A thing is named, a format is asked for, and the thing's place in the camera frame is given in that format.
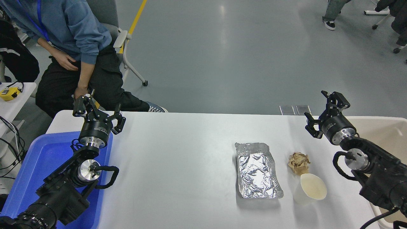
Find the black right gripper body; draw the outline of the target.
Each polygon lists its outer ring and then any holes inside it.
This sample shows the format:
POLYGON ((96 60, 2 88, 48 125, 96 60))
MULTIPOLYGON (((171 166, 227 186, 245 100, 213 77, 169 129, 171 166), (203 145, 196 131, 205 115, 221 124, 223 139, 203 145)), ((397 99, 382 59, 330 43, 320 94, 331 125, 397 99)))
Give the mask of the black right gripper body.
POLYGON ((321 125, 321 131, 329 141, 342 141, 356 135, 356 128, 343 115, 327 119, 321 125))

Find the seated person's left hand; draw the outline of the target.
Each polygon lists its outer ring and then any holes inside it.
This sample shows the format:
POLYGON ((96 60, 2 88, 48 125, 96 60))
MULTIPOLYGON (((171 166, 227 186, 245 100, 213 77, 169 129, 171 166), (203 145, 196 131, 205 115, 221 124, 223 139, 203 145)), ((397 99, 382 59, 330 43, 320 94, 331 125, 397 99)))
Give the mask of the seated person's left hand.
POLYGON ((74 100, 77 100, 79 97, 82 97, 88 93, 88 87, 83 87, 83 86, 77 86, 73 98, 74 100))

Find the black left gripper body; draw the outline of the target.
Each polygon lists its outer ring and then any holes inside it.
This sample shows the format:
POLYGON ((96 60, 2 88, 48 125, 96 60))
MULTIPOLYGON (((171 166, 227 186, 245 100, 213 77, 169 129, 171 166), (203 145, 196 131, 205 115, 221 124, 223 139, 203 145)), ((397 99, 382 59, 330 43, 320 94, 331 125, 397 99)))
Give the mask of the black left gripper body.
POLYGON ((85 116, 85 122, 79 135, 80 143, 108 143, 109 135, 113 124, 111 120, 106 121, 109 117, 104 112, 91 112, 85 116))

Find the seated person's right hand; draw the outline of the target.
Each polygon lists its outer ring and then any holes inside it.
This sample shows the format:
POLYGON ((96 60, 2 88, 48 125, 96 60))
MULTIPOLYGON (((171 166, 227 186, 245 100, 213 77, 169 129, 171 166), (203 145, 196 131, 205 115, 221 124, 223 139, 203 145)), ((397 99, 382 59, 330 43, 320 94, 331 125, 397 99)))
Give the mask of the seated person's right hand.
POLYGON ((52 56, 56 59, 56 61, 59 63, 60 66, 65 68, 68 71, 78 71, 78 67, 74 66, 73 63, 75 60, 70 57, 68 54, 65 52, 56 50, 53 52, 52 56))

